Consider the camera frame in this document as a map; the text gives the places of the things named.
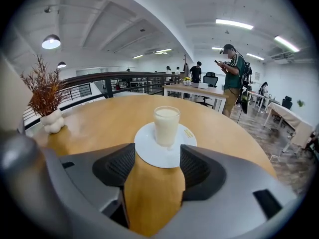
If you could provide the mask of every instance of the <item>metal railing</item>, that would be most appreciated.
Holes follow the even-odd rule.
[[[179,75],[164,73],[109,72],[96,73],[69,78],[63,81],[63,100],[59,108],[63,111],[73,106],[89,102],[97,98],[112,98],[121,92],[137,92],[149,95],[163,95],[163,85],[179,84]],[[92,94],[91,83],[99,90]],[[25,129],[40,122],[39,116],[28,107],[23,113]]]

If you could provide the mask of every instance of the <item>green shirt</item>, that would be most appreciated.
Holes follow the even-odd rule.
[[[230,89],[230,88],[240,89],[240,87],[241,87],[241,77],[244,74],[244,70],[245,70],[244,58],[241,55],[236,54],[232,58],[232,60],[230,61],[229,65],[231,67],[237,67],[238,70],[239,70],[239,74],[238,75],[234,75],[234,74],[232,74],[230,72],[227,72],[224,89]]]

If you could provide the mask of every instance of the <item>glass of milk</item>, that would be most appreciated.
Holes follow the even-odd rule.
[[[161,146],[172,146],[175,142],[180,111],[171,106],[154,110],[155,140]]]

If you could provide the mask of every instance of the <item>white saucer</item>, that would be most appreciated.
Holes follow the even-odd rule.
[[[197,146],[194,134],[185,126],[178,124],[175,143],[171,147],[162,147],[155,141],[154,122],[146,124],[136,133],[135,151],[146,163],[159,168],[179,167],[180,145]]]

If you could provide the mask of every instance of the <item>floor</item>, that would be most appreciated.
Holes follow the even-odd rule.
[[[278,121],[274,122],[273,118],[269,119],[267,127],[263,127],[267,115],[264,108],[260,113],[253,109],[253,103],[249,105],[247,114],[241,113],[241,107],[234,106],[231,119],[241,125],[250,135],[259,143],[268,158],[272,155],[279,156],[281,149],[289,141],[289,132],[293,129],[289,125],[278,127]],[[280,154],[280,158],[272,157],[271,164],[276,171],[278,179],[290,187],[297,195],[302,195],[307,190],[307,185],[312,174],[317,168],[315,158],[308,151],[299,151],[298,147],[291,145],[286,153]]]

